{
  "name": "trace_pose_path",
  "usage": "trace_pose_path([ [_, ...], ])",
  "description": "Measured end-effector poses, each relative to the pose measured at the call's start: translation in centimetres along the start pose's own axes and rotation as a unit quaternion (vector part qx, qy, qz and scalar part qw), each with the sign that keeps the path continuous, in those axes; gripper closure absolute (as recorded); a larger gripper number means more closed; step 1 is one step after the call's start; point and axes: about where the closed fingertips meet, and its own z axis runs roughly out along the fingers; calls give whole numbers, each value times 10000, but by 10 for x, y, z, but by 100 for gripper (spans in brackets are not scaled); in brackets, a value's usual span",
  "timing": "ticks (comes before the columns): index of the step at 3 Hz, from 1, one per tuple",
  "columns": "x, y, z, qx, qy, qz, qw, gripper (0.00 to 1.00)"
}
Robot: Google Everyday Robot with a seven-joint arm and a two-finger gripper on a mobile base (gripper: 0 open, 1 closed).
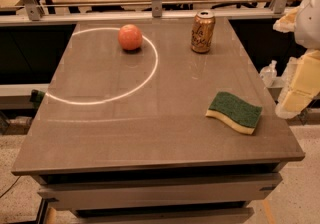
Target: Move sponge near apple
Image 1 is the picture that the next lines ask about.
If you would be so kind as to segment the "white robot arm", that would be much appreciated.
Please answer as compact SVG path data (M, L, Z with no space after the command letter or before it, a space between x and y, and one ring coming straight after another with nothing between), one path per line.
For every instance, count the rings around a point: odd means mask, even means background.
M283 119L299 115L320 92L320 0L303 0L273 25L279 32L293 32L306 52L287 64L285 85L275 113Z

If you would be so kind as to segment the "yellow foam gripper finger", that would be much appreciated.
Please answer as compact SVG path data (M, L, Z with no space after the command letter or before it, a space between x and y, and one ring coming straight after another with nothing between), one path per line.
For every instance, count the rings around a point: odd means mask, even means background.
M297 12L297 7L290 10L287 14L274 23L273 29L282 33L293 32L295 30L295 18Z
M291 57L282 78L284 86L275 113L280 118L291 119L320 93L320 51L308 49L299 58Z

